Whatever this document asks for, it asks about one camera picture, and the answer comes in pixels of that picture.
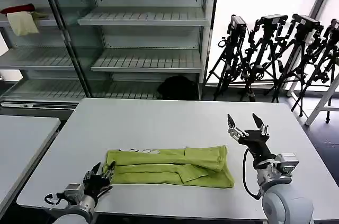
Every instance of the dark floor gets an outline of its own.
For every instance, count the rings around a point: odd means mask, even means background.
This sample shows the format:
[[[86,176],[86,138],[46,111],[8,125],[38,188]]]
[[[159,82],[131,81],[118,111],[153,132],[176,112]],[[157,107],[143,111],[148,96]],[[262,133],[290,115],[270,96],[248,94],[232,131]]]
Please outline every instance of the dark floor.
[[[262,94],[256,95],[256,100],[258,102],[270,102],[271,96],[263,96]],[[210,101],[212,100],[212,92],[205,91],[203,100]],[[236,91],[231,91],[228,95],[221,96],[218,98],[219,101],[239,101],[239,95]],[[304,111],[306,114],[310,114],[312,109],[318,103],[319,98],[305,97],[304,99]],[[286,105],[293,105],[294,100],[292,98],[287,98],[285,96],[280,97],[280,102],[285,103]],[[335,99],[333,102],[334,106],[339,106],[339,99]],[[331,122],[329,124],[325,123],[326,112],[321,112],[317,119],[313,122],[310,127],[304,125],[305,116],[299,118],[299,111],[295,111],[294,115],[299,121],[300,125],[303,127],[304,131],[308,135],[310,141],[318,151],[320,157],[324,161],[328,170],[332,174],[334,180],[339,185],[339,168],[337,164],[339,163],[339,112],[331,113]],[[27,209],[22,208],[15,203],[10,206],[9,210],[6,212],[5,216],[0,220],[0,224],[3,223],[36,223],[36,224],[48,224],[53,223],[54,219],[49,217],[49,215],[43,210],[37,209]],[[207,221],[207,220],[182,220],[182,219],[170,219],[170,218],[147,218],[147,217],[124,217],[124,216],[109,216],[102,215],[99,216],[96,223],[124,223],[124,224],[144,224],[144,223],[175,223],[175,224],[192,224],[192,223],[230,223],[226,221]],[[237,223],[253,223],[252,221],[242,221]]]

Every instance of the yellow cloth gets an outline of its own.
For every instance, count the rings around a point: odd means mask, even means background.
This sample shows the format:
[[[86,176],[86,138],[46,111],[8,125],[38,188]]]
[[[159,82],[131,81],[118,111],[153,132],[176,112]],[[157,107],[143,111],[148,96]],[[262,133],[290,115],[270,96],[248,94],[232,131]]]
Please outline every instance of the yellow cloth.
[[[109,150],[103,171],[114,161],[112,184],[176,184],[229,188],[226,146],[158,149],[150,153]]]
[[[7,19],[16,36],[39,33],[31,13],[26,11],[8,13]]]

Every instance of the black bag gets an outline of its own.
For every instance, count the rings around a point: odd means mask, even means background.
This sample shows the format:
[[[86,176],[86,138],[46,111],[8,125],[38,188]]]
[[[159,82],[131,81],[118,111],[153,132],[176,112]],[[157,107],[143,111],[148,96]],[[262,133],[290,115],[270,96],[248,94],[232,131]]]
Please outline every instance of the black bag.
[[[166,79],[159,87],[161,100],[195,101],[198,99],[197,85],[184,76]]]

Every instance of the lime green cloth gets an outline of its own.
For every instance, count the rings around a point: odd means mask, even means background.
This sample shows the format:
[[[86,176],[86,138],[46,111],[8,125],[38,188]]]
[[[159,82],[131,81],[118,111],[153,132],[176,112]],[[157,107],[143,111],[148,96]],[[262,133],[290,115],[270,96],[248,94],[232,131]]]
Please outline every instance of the lime green cloth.
[[[226,146],[158,149],[153,153],[109,150],[104,172],[115,161],[112,184],[176,184],[230,188]]]

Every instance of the white table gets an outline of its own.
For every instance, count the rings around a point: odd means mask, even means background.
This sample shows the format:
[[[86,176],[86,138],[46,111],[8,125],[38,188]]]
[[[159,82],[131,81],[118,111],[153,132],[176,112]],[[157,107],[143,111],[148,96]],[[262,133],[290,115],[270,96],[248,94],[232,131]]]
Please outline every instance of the white table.
[[[0,115],[0,218],[46,152],[59,125],[58,118]]]
[[[284,104],[84,99],[19,195],[17,203],[47,208],[49,193],[80,182],[109,149],[211,147],[226,144],[233,189],[176,185],[115,185],[96,212],[189,218],[266,219],[261,202],[242,183],[245,146],[227,133],[227,113],[242,129],[256,129],[252,112],[270,125],[273,153],[296,153],[293,185],[312,199],[315,220],[339,219],[339,188]],[[257,192],[252,157],[247,184]]]

